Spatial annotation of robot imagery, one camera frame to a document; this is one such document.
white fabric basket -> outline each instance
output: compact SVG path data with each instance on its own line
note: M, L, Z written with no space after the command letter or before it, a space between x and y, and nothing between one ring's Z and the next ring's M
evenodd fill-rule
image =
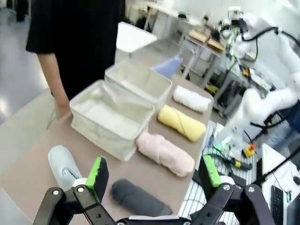
M156 112L165 105L173 85L172 81L161 74L132 60L108 68L105 79L150 102Z
M120 87L97 81L70 101L71 126L122 161L136 151L135 139L154 114L154 106Z

rolled towel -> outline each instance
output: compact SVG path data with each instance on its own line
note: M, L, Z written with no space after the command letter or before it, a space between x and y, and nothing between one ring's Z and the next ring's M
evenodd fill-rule
M195 111L204 112L207 110L211 100L206 97L202 97L196 92L185 89L181 86L177 86L173 98L176 102L179 102Z
M197 141L206 131L206 126L203 123L168 105L160 110L158 120L176 129L192 142Z
M66 147L57 145L51 148L48 161L57 184L64 191L68 191L77 179L82 178L71 152Z
M113 183L112 196L117 203L136 215L159 217L173 213L169 205L126 179Z
M144 132L138 137L136 143L142 154L169 168L177 176L185 177L195 169L194 159L162 135Z

yellow rolled towel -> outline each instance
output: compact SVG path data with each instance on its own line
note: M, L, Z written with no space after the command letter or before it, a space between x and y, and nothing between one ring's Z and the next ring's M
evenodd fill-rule
M206 126L203 123L168 105L160 110L158 120L176 129L193 142L197 141L206 131Z

person's arm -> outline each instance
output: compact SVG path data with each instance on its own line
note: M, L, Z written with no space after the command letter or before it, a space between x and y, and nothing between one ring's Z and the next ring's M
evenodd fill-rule
M44 76L58 106L60 117L70 111L69 99L60 79L60 71L55 54L37 54Z
M53 16L58 5L56 0L36 0L32 7L31 23L26 50L36 53L44 76L62 117L69 112L69 99L60 79L59 66L54 54Z

keyboard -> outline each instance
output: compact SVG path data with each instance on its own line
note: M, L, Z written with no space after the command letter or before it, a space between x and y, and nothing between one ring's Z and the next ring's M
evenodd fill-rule
M276 225L283 225L283 190L271 187L271 212Z

